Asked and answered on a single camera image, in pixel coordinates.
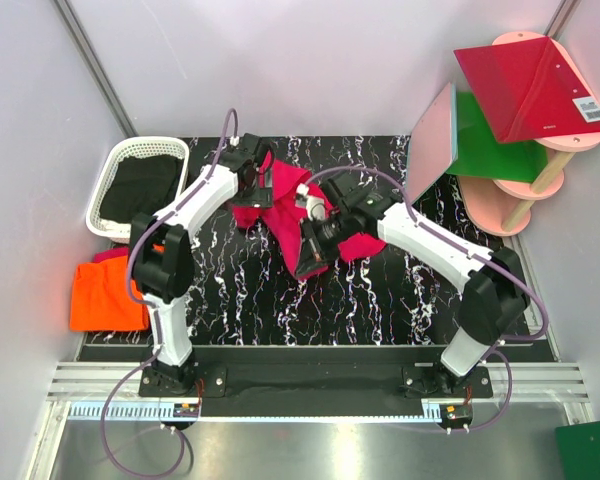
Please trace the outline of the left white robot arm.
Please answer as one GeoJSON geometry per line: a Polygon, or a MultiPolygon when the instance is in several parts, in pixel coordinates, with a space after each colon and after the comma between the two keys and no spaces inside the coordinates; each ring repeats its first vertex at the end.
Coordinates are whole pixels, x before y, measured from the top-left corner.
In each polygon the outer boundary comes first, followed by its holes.
{"type": "Polygon", "coordinates": [[[233,137],[169,205],[132,221],[127,276],[140,292],[132,299],[147,307],[153,335],[140,396],[188,396],[202,387],[185,299],[195,276],[193,240],[225,204],[272,207],[274,160],[269,141],[253,134],[233,137]]]}

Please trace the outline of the magenta pink towel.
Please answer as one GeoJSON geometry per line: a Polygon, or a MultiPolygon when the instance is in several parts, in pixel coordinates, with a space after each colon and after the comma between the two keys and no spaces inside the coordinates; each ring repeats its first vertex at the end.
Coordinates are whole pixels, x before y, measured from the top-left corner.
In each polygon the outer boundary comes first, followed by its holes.
{"type": "MultiPolygon", "coordinates": [[[[304,209],[295,205],[296,188],[311,177],[307,169],[295,167],[280,160],[273,162],[273,207],[232,207],[236,225],[241,229],[251,228],[257,220],[262,220],[276,238],[285,265],[298,280],[305,280],[322,274],[330,268],[333,261],[306,274],[297,274],[296,267],[300,258],[301,228],[300,221],[307,217],[304,209]]],[[[372,257],[380,253],[386,243],[369,234],[357,233],[338,246],[337,259],[351,262],[356,259],[372,257]]]]}

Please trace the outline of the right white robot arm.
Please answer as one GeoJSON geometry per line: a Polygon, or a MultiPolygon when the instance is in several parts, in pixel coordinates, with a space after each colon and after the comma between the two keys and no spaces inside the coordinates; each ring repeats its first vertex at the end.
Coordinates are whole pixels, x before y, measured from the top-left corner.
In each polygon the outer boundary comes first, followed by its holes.
{"type": "Polygon", "coordinates": [[[340,247],[357,234],[368,234],[397,247],[442,274],[461,294],[458,329],[439,360],[420,374],[411,373],[403,389],[411,398],[460,397],[470,374],[509,325],[529,305],[518,255],[502,247],[492,251],[461,239],[416,212],[388,189],[362,186],[346,173],[321,186],[323,197],[308,185],[296,188],[300,225],[295,274],[306,278],[330,266],[340,247]]]}

